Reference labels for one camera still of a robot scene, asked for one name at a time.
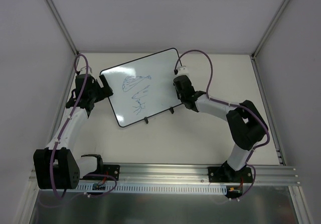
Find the white whiteboard black frame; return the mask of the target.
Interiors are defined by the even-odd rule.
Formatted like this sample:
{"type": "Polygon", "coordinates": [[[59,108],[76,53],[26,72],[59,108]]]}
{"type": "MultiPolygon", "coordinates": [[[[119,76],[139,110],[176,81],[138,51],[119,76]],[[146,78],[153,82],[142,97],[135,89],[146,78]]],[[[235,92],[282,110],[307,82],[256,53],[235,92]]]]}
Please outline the white whiteboard black frame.
{"type": "Polygon", "coordinates": [[[173,83],[178,58],[169,48],[100,72],[113,91],[109,102],[121,128],[181,105],[173,83]]]}

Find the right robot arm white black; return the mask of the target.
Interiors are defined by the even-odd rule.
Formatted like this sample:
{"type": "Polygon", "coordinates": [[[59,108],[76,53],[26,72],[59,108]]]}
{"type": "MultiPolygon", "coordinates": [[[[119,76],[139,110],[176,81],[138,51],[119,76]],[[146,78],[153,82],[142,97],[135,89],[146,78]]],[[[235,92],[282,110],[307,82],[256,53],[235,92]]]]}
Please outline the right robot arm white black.
{"type": "Polygon", "coordinates": [[[196,91],[186,75],[174,79],[178,99],[190,110],[209,114],[228,123],[234,147],[231,155],[214,173],[219,181],[236,182],[250,159],[254,147],[268,137],[268,127],[253,102],[232,104],[196,91]]]}

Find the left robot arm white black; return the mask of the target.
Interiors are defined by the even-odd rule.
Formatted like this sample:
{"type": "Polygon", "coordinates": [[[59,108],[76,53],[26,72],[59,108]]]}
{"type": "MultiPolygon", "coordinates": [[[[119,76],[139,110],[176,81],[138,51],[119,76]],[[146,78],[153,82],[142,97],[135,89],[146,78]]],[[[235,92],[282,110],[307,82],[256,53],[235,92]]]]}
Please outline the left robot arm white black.
{"type": "Polygon", "coordinates": [[[105,171],[102,157],[85,154],[78,160],[73,156],[76,139],[97,102],[113,95],[104,75],[96,80],[92,75],[80,74],[66,103],[61,124],[46,148],[37,149],[33,160],[40,189],[75,189],[79,180],[89,175],[101,178],[105,171]]]}

